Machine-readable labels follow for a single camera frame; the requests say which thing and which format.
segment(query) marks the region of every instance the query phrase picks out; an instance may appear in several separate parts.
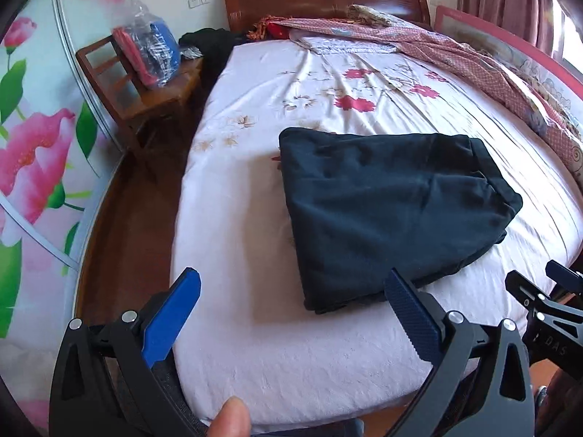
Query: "human thumb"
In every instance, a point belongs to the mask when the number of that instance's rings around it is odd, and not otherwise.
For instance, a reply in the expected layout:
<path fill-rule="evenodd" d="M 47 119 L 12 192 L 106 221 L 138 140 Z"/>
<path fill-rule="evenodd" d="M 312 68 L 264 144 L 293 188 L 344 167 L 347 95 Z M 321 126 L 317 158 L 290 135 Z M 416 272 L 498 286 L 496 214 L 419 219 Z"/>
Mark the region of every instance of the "human thumb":
<path fill-rule="evenodd" d="M 250 437 L 249 409 L 238 397 L 230 397 L 211 422 L 206 437 Z"/>

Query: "blue gripper pad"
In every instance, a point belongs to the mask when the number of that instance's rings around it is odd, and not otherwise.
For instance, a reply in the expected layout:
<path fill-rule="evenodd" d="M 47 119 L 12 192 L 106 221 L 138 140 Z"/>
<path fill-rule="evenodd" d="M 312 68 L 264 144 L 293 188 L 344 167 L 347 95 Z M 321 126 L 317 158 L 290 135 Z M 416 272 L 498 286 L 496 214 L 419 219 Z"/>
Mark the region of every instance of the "blue gripper pad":
<path fill-rule="evenodd" d="M 583 292 L 583 279 L 555 260 L 550 260 L 544 269 L 547 277 L 551 278 L 559 286 L 564 287 L 569 292 L 581 294 Z"/>
<path fill-rule="evenodd" d="M 200 275 L 196 270 L 186 268 L 144 330 L 142 357 L 148 367 L 166 359 L 199 297 Z"/>
<path fill-rule="evenodd" d="M 403 279 L 394 268 L 385 278 L 385 297 L 393 307 L 417 355 L 437 366 L 443 357 L 441 331 L 413 288 L 415 286 Z"/>

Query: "silver bolt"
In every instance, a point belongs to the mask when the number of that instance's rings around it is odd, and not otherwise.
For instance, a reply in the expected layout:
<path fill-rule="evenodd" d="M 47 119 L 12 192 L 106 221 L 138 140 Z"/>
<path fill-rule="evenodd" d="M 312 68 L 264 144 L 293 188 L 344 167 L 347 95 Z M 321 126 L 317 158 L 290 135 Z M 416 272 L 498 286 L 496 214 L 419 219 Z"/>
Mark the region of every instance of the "silver bolt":
<path fill-rule="evenodd" d="M 121 320 L 123 320 L 125 323 L 131 323 L 137 318 L 138 314 L 136 311 L 125 311 L 121 316 Z"/>
<path fill-rule="evenodd" d="M 69 322 L 69 328 L 71 330 L 77 330 L 82 325 L 81 319 L 73 319 Z"/>
<path fill-rule="evenodd" d="M 450 322 L 453 322 L 453 323 L 462 323 L 463 322 L 463 314 L 461 312 L 458 312 L 458 311 L 451 311 L 447 315 L 447 318 L 450 320 Z"/>
<path fill-rule="evenodd" d="M 510 320 L 510 319 L 504 319 L 504 320 L 502 321 L 502 325 L 504 326 L 504 328 L 505 328 L 506 330 L 509 330 L 509 331 L 511 331 L 511 332 L 512 332 L 512 331 L 514 331 L 514 330 L 516 330 L 516 324 L 514 323 L 514 321 L 513 321 L 513 320 Z"/>

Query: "wooden floor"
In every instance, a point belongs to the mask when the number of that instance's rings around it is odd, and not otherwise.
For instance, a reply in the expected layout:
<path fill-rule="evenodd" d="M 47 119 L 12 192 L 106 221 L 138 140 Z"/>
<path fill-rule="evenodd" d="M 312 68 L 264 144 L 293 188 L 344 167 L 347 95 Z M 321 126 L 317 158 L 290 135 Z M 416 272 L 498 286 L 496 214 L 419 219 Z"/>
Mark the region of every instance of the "wooden floor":
<path fill-rule="evenodd" d="M 180 147 L 172 141 L 160 144 L 157 151 L 158 185 L 129 157 L 117 174 L 115 198 L 106 205 L 80 296 L 79 315 L 88 324 L 113 321 L 168 288 L 185 159 L 176 156 Z M 548 384 L 555 370 L 550 362 L 535 365 L 531 369 L 533 387 Z M 403 410 L 392 408 L 364 416 L 366 437 L 383 436 Z"/>

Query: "bed sheet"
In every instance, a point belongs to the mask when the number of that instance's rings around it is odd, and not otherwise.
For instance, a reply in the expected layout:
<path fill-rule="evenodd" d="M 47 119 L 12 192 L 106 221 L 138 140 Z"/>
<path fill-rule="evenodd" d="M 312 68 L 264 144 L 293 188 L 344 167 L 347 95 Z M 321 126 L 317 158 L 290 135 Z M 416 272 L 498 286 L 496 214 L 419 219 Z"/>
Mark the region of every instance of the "bed sheet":
<path fill-rule="evenodd" d="M 234 49 L 206 105 L 183 179 L 171 277 L 187 266 L 200 300 L 174 346 L 186 400 L 211 420 L 231 395 L 254 432 L 316 425 L 403 403 L 426 378 L 391 307 L 316 316 L 303 306 L 279 167 L 289 126 L 336 133 L 481 138 L 524 200 L 504 241 L 425 288 L 446 310 L 524 331 L 504 290 L 517 269 L 550 292 L 548 260 L 570 264 L 583 239 L 583 197 L 559 158 L 499 103 L 401 54 L 316 55 L 286 41 Z"/>

